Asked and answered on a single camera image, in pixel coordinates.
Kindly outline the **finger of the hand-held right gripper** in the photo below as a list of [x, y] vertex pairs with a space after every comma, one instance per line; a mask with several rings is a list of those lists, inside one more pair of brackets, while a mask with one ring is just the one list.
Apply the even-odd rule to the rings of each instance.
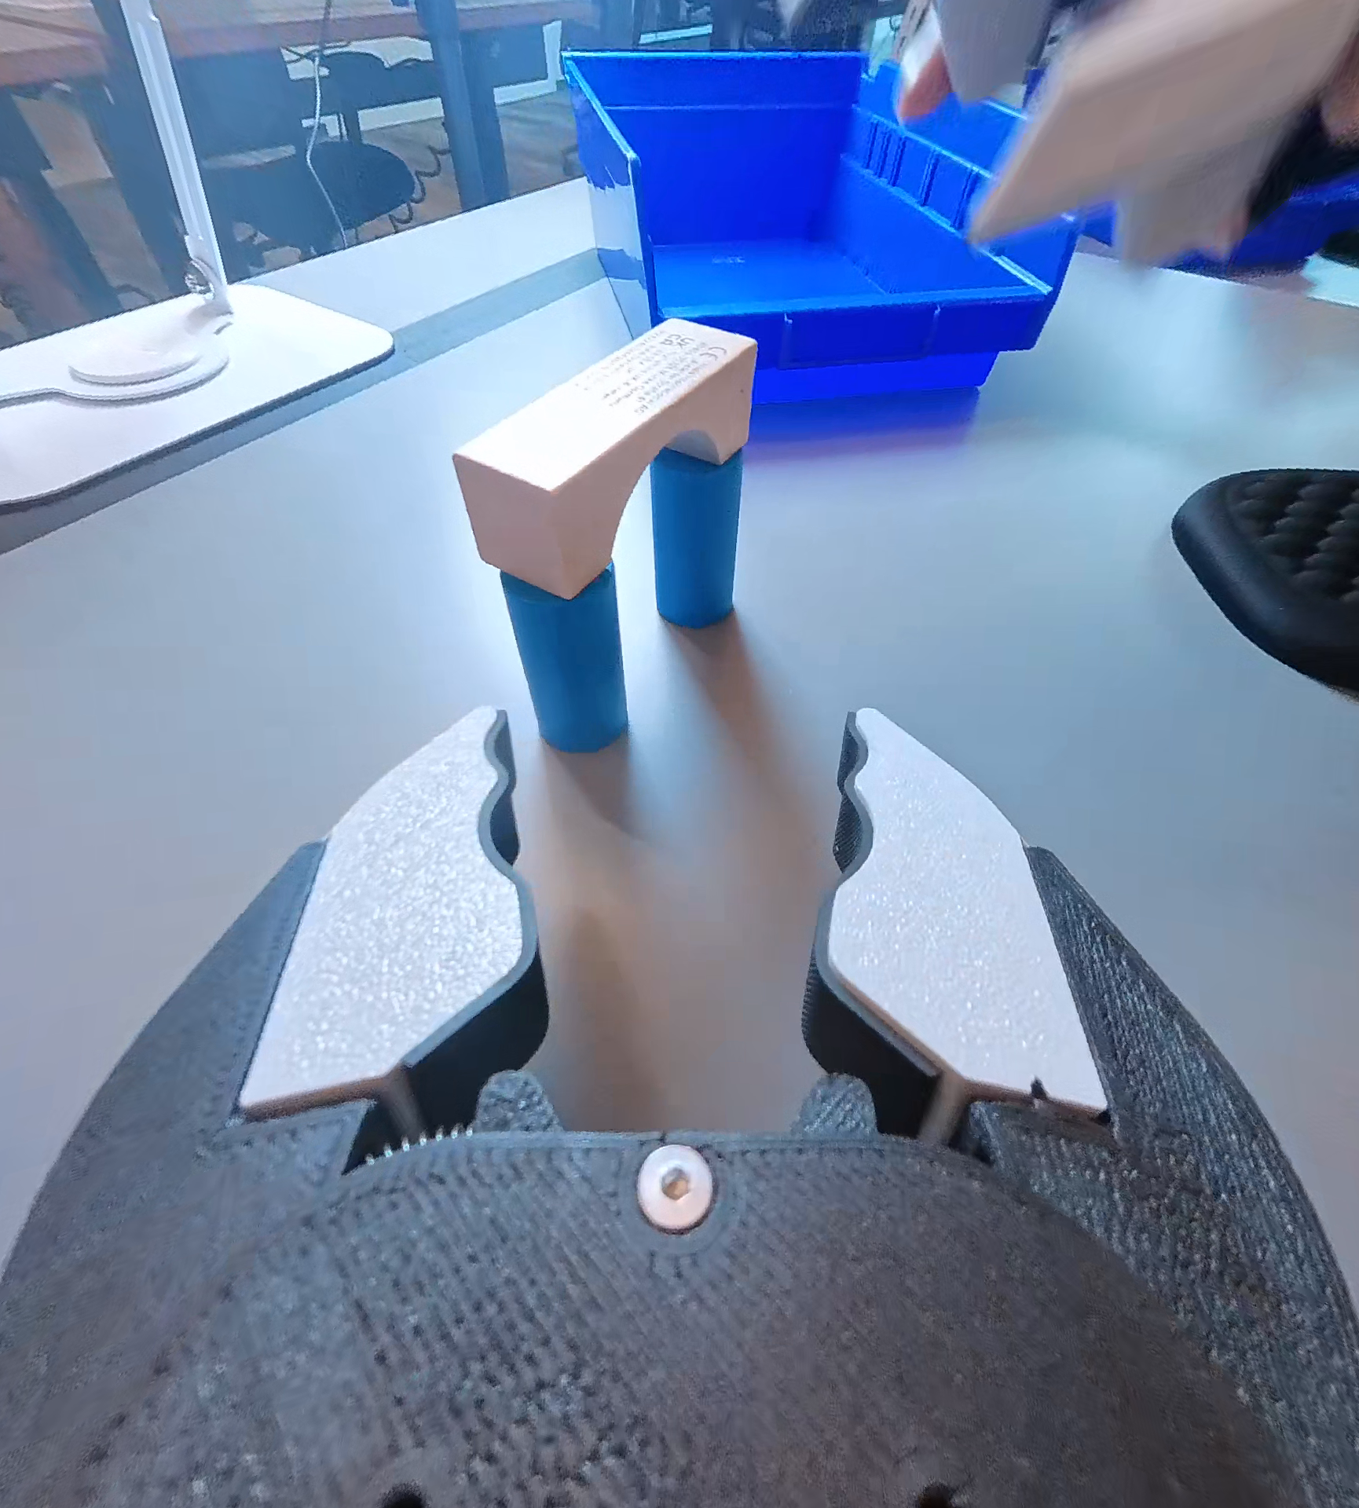
[[1359, 3], [1119, 3], [1070, 33], [976, 204], [990, 245], [1202, 165], [1265, 171], [1359, 28]]
[[1188, 254], [1224, 258], [1256, 221], [1260, 163], [1204, 163], [1116, 195], [1113, 250], [1130, 265], [1172, 265]]

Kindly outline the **natural wooden arch block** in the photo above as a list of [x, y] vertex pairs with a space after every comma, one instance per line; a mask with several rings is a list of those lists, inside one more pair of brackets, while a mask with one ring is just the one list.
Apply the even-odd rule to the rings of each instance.
[[660, 454], [712, 473], [742, 452], [758, 361], [754, 338], [671, 317], [465, 441], [451, 462], [481, 559], [577, 597]]

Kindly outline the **white document stand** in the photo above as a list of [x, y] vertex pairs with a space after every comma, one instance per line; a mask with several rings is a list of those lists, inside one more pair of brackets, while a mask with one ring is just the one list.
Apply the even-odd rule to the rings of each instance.
[[0, 350], [0, 510], [40, 506], [393, 353], [366, 320], [231, 281], [153, 3], [120, 5], [190, 289]]

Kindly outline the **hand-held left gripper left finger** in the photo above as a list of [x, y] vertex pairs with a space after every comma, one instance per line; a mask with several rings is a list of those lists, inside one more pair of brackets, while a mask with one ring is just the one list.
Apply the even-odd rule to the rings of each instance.
[[550, 1026], [539, 919], [517, 872], [505, 710], [398, 763], [324, 839], [238, 1093], [242, 1121], [352, 1103], [354, 1162], [472, 1132], [490, 1079]]

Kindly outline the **blue wooden cylinder block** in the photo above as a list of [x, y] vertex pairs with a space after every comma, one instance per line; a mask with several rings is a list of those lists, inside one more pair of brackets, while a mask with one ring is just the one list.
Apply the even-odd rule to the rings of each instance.
[[596, 752], [629, 729], [615, 565], [564, 598], [500, 572], [539, 733], [563, 752]]
[[676, 627], [732, 613], [745, 455], [710, 463], [666, 448], [649, 466], [655, 600]]

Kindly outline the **blue plastic bin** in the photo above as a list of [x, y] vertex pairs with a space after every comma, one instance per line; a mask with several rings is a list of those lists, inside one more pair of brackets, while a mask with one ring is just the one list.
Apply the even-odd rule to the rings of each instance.
[[630, 334], [753, 339], [758, 405], [974, 389], [1045, 330], [1073, 218], [968, 239], [1020, 110], [902, 124], [897, 67], [858, 52], [569, 50], [563, 77]]
[[1185, 253], [1166, 267], [1229, 276], [1301, 267], [1326, 240], [1359, 226], [1359, 173], [1304, 187], [1256, 225], [1226, 258]]

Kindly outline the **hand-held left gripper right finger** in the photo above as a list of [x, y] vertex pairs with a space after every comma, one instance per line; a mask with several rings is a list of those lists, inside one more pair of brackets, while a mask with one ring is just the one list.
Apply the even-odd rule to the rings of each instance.
[[1109, 1104], [1029, 848], [962, 771], [885, 713], [846, 718], [836, 878], [803, 1038], [866, 1088], [880, 1132], [952, 1143], [976, 1104], [1105, 1126]]

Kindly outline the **black wrist rest pad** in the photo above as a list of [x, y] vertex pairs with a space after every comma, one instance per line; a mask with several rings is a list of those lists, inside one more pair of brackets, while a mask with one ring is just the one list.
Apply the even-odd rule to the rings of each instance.
[[1248, 641], [1289, 669], [1359, 694], [1359, 470], [1218, 477], [1182, 503], [1171, 536]]

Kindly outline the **black office chair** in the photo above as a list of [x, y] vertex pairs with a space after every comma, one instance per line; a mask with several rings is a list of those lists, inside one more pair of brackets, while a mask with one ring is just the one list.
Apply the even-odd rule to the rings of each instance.
[[368, 223], [406, 210], [417, 179], [385, 148], [315, 129], [313, 86], [280, 50], [183, 60], [178, 80], [225, 267], [260, 262], [239, 240], [305, 256], [340, 250]]

